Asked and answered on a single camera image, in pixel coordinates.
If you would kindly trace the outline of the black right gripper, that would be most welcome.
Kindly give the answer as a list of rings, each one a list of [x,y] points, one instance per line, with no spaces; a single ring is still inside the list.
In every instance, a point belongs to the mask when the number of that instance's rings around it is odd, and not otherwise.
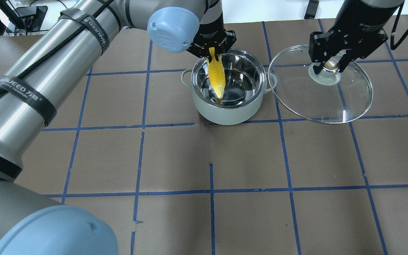
[[[358,58],[366,58],[388,38],[383,27],[389,19],[386,5],[342,5],[333,26],[310,34],[310,58],[318,75],[324,63],[342,54],[339,73]]]

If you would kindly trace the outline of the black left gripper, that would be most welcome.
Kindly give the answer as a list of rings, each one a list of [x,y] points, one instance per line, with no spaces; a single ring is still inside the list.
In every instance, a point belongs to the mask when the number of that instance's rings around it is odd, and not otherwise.
[[[234,30],[226,30],[223,16],[219,16],[209,24],[200,24],[191,45],[186,49],[196,57],[206,57],[209,64],[222,60],[222,56],[232,48],[236,42]]]

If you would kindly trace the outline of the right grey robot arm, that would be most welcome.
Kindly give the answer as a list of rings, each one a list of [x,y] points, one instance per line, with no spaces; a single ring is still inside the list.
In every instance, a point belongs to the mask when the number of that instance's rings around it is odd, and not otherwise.
[[[403,0],[345,0],[334,25],[326,33],[315,31],[310,34],[310,73],[318,76],[324,70],[324,65],[342,50],[345,50],[345,54],[337,64],[339,73],[356,59],[371,55],[387,39],[390,39],[391,50],[398,48],[408,36],[407,29],[395,43],[403,5]],[[383,27],[394,13],[397,16],[389,37]]]

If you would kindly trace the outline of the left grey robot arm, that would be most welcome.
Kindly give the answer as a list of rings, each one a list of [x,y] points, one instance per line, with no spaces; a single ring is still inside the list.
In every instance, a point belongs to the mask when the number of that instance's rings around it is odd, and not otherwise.
[[[81,0],[0,76],[0,255],[117,255],[92,213],[14,183],[22,155],[125,27],[167,51],[210,60],[236,41],[219,0]]]

